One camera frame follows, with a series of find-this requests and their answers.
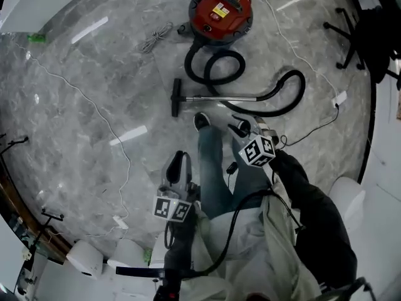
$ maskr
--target vacuum hose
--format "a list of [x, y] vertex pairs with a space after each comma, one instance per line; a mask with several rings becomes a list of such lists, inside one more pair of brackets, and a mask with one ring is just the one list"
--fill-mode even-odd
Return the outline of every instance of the vacuum hose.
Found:
[[[214, 85], [223, 85], [226, 83], [231, 83], [234, 80], [238, 79], [245, 71], [245, 59], [242, 57], [238, 52], [233, 51], [233, 50], [221, 50], [214, 54], [206, 63], [205, 69], [204, 69], [204, 77], [199, 77], [197, 76], [194, 71], [192, 70], [192, 60], [194, 59], [195, 54], [199, 51], [199, 49], [202, 47], [202, 44], [199, 43], [197, 40], [194, 41], [194, 44], [190, 47], [190, 50], [188, 51], [187, 56], [185, 57], [184, 61], [184, 68], [185, 72], [187, 73], [188, 77], [191, 78], [193, 81], [197, 83], [201, 83], [205, 85], [208, 89], [208, 91], [213, 95], [213, 96], [219, 96], [219, 92], [216, 90]], [[218, 78], [218, 79], [211, 79], [211, 71], [214, 63], [224, 57], [231, 57], [234, 58], [238, 61], [239, 63], [239, 68], [237, 71], [225, 78]], [[257, 102], [262, 102], [263, 100], [267, 100], [273, 96], [275, 96], [283, 87], [284, 83], [286, 80], [289, 78], [297, 76], [299, 77], [300, 80], [300, 85], [299, 85], [299, 91], [295, 99], [287, 106], [284, 108], [281, 108], [279, 110], [273, 110], [270, 112], [261, 112], [258, 110], [248, 110], [245, 108], [241, 108], [238, 106], [235, 106], [231, 104], [230, 102], [221, 102], [224, 106], [227, 108], [230, 108], [234, 112], [240, 113], [240, 114], [250, 114], [250, 115], [256, 115], [260, 117], [277, 117], [280, 115], [284, 115], [291, 111], [292, 109], [299, 104], [301, 101], [303, 94], [305, 93], [305, 76], [299, 71], [299, 70], [290, 70], [287, 72], [284, 76], [282, 76], [275, 88], [271, 91], [268, 92], [265, 95], [258, 96], [256, 97]]]

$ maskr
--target yellow label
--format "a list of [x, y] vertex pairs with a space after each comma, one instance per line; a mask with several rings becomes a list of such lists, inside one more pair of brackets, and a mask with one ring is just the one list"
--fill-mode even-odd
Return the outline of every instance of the yellow label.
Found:
[[216, 7], [214, 7], [213, 12], [224, 18], [230, 11], [224, 8], [223, 3], [219, 3]]

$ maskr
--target gray marble floor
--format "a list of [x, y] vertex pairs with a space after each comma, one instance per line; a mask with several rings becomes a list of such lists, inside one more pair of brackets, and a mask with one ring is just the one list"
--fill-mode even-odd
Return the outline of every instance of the gray marble floor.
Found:
[[[112, 253], [124, 231], [85, 235], [105, 234], [115, 226], [113, 215], [126, 215], [118, 189], [127, 178], [128, 162], [119, 145], [109, 144], [114, 137], [94, 106], [63, 80], [49, 76], [16, 43], [51, 73], [63, 75], [82, 89], [117, 135], [146, 126], [147, 133], [123, 143], [132, 166], [122, 194], [130, 212], [125, 220], [130, 227], [126, 237], [151, 247], [164, 227], [150, 210], [168, 156], [179, 149], [187, 151], [193, 161], [194, 181], [199, 180], [193, 114], [204, 110], [224, 131], [231, 121], [230, 110], [212, 102], [185, 104], [179, 118], [170, 116], [169, 96], [175, 77], [183, 79], [188, 95], [205, 91], [184, 72], [189, 39], [172, 31], [151, 53], [137, 51], [138, 43], [159, 25], [172, 21], [178, 26], [186, 21], [189, 1], [74, 0], [45, 26], [45, 44], [29, 43], [24, 34], [0, 37], [1, 132], [6, 132], [8, 139], [29, 136], [27, 144], [13, 148], [4, 159], [23, 199], [39, 219], [42, 207], [65, 215], [65, 221], [54, 226], [70, 242], [85, 238], [104, 254]], [[289, 1], [270, 0], [274, 9]], [[302, 0], [276, 13], [296, 52], [324, 73], [339, 92], [348, 93], [334, 124], [286, 149], [304, 165], [310, 181], [326, 193], [338, 176], [358, 176], [370, 110], [368, 74], [355, 68], [355, 59], [347, 70], [337, 70], [335, 63], [344, 59], [348, 42], [322, 28], [324, 21], [346, 28], [334, 11], [337, 6], [354, 11], [352, 0]], [[302, 102], [282, 117], [266, 119], [291, 142], [334, 117], [334, 93], [322, 77], [294, 57], [278, 34], [266, 3], [253, 0], [253, 9], [252, 30], [232, 47], [246, 59], [245, 74], [221, 91], [260, 93], [275, 84], [277, 72], [301, 70], [307, 83]], [[72, 37], [104, 17], [108, 17], [105, 24], [71, 44]], [[197, 72], [208, 57], [205, 51], [196, 56]], [[234, 65], [221, 60], [212, 74], [222, 76]], [[291, 101], [296, 88], [296, 81], [289, 81], [277, 97], [245, 106], [280, 108]], [[229, 144], [225, 132], [223, 167], [233, 160]]]

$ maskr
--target sneaker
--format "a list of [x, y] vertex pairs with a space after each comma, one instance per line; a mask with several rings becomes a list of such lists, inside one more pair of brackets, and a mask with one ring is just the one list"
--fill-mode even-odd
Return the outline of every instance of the sneaker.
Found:
[[210, 125], [211, 125], [211, 120], [208, 118], [206, 114], [200, 112], [195, 114], [194, 126], [196, 131], [199, 131], [201, 128]]

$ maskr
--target vacuum cleaner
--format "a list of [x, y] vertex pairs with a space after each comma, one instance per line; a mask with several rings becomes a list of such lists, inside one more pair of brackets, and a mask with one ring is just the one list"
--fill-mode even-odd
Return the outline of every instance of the vacuum cleaner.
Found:
[[[171, 96], [171, 114], [178, 117], [181, 102], [197, 102], [204, 100], [218, 100], [229, 109], [240, 113], [257, 115], [260, 117], [276, 117], [294, 109], [305, 92], [305, 77], [299, 70], [290, 70], [281, 77], [275, 88], [270, 92], [257, 97], [221, 96], [216, 85], [223, 85], [238, 79], [245, 71], [245, 59], [238, 52], [229, 50], [230, 46], [239, 38], [245, 36], [252, 27], [253, 11], [251, 0], [191, 0], [188, 9], [189, 21], [182, 24], [177, 32], [184, 36], [193, 37], [194, 42], [184, 61], [185, 72], [193, 81], [205, 85], [210, 96], [181, 95], [181, 79], [174, 80]], [[195, 54], [206, 47], [214, 52], [207, 61], [203, 77], [197, 76], [192, 70], [192, 60]], [[238, 61], [238, 69], [225, 78], [212, 79], [211, 70], [214, 63], [224, 57], [231, 57]], [[275, 96], [283, 87], [286, 80], [296, 76], [299, 78], [299, 90], [296, 98], [286, 107], [270, 112], [247, 110], [230, 103], [230, 101], [262, 102]]]

